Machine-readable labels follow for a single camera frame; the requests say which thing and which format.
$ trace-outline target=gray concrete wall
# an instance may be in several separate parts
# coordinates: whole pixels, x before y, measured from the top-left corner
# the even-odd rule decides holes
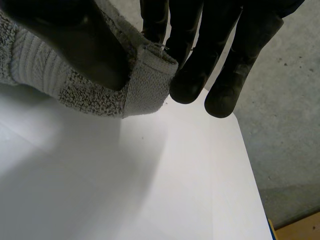
[[[139,0],[112,2],[142,29]],[[235,110],[265,211],[276,227],[320,209],[319,13],[320,1],[307,0],[284,19],[252,68]]]

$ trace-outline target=gloved hand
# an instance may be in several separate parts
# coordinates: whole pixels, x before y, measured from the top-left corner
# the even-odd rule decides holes
[[[0,0],[0,10],[87,79],[115,91],[129,80],[127,54],[94,0]]]
[[[163,43],[170,10],[171,33],[167,53],[179,63],[170,85],[171,97],[182,104],[199,96],[237,27],[223,69],[205,100],[206,111],[217,118],[229,116],[261,49],[304,0],[140,0],[144,36]],[[199,38],[191,56],[198,22]]]

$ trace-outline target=terry cloth towel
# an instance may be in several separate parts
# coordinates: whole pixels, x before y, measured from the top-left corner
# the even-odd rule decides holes
[[[130,80],[113,91],[85,79],[45,42],[0,11],[0,83],[32,86],[86,114],[125,118],[161,108],[178,63],[128,23],[108,0],[96,0],[126,50]]]

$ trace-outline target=finger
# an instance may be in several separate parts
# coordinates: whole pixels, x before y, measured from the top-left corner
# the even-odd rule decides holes
[[[179,63],[179,69],[194,43],[202,7],[203,0],[169,1],[171,33],[165,45],[167,53]]]
[[[168,0],[140,0],[140,9],[143,19],[142,34],[146,39],[162,44],[168,24]]]
[[[127,55],[94,0],[0,0],[0,8],[85,78],[112,90],[129,80]]]
[[[284,18],[294,13],[305,0],[249,0],[249,4],[263,5],[264,9],[270,9],[280,18]]]
[[[197,44],[170,85],[170,95],[175,101],[189,104],[197,99],[215,68],[241,11],[238,0],[204,2]]]
[[[244,6],[224,67],[205,99],[206,111],[217,118],[229,116],[262,48],[283,25],[273,11]]]

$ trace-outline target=hand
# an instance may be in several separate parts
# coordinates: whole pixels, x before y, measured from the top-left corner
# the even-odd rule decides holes
[[[0,0],[0,9],[87,79],[116,91],[129,80],[127,54],[94,0]]]
[[[171,97],[182,104],[197,99],[237,27],[223,69],[209,91],[204,106],[217,118],[229,116],[261,49],[304,0],[140,0],[144,36],[163,43],[170,10],[171,33],[167,53],[179,63],[170,85]],[[191,56],[198,22],[199,38]]]

